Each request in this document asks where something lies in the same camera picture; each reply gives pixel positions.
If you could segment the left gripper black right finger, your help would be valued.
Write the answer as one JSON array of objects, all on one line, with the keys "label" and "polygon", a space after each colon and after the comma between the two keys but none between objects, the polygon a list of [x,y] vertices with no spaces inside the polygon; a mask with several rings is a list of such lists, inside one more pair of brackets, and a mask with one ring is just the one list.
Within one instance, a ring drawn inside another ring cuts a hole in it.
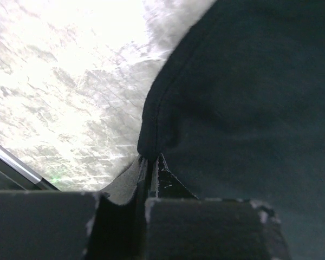
[{"label": "left gripper black right finger", "polygon": [[145,202],[147,259],[289,259],[281,222],[260,200],[198,199],[154,164]]}]

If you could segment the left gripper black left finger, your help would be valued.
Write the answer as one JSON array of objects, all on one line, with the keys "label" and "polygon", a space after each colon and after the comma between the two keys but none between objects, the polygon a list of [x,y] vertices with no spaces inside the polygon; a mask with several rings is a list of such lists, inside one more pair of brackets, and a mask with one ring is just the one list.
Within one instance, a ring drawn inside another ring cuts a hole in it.
[{"label": "left gripper black left finger", "polygon": [[101,191],[0,191],[0,259],[137,259],[148,162]]}]

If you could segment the black t shirt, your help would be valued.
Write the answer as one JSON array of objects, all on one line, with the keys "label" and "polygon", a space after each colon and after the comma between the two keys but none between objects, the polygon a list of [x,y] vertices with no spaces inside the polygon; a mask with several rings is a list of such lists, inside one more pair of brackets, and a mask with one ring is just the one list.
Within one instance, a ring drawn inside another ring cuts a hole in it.
[{"label": "black t shirt", "polygon": [[138,152],[199,198],[255,198],[325,259],[325,1],[216,1],[153,82]]}]

